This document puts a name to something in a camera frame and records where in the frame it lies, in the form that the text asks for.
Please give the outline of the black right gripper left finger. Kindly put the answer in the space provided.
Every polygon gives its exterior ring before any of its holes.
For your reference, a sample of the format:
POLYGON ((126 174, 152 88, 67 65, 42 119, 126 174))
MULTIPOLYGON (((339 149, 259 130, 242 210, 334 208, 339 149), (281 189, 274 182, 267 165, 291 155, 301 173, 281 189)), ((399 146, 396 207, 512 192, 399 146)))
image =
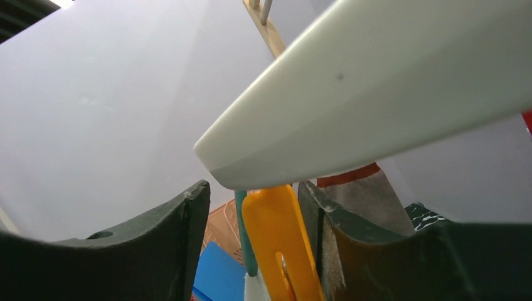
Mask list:
POLYGON ((210 207, 200 180, 88 238, 1 233, 2 300, 188 300, 210 207))

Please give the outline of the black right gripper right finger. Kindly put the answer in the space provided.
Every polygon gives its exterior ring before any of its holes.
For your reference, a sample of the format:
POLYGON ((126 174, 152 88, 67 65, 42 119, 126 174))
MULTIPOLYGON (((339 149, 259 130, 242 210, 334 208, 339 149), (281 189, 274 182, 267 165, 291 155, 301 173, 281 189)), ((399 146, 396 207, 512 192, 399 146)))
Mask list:
POLYGON ((327 300, 530 300, 531 226, 444 223, 411 236, 303 181, 299 205, 327 300))

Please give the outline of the white sock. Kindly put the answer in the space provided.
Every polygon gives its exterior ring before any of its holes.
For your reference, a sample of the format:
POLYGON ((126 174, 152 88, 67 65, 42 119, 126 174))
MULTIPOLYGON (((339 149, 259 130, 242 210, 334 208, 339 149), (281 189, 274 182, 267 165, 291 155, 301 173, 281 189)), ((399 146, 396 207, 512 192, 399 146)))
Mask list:
POLYGON ((245 274, 244 301, 271 301, 260 269, 254 277, 245 274))

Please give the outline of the grey sock brown stripes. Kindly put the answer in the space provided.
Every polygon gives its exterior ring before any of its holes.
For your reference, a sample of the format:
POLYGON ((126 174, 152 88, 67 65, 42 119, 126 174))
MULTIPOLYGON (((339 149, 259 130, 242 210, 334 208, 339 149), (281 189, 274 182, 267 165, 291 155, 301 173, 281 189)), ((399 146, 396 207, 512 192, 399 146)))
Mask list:
POLYGON ((403 236, 415 233, 400 199, 375 162, 349 172, 319 177, 316 184, 346 210, 384 229, 403 236))

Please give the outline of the red bear sock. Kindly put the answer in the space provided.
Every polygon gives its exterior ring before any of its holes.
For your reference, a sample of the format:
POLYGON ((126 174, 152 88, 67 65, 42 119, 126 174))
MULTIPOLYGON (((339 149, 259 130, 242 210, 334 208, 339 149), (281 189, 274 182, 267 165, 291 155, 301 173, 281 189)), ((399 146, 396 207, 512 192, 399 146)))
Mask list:
POLYGON ((531 135, 532 132, 532 111, 523 112, 521 114, 525 124, 526 124, 526 130, 528 131, 529 135, 531 135))

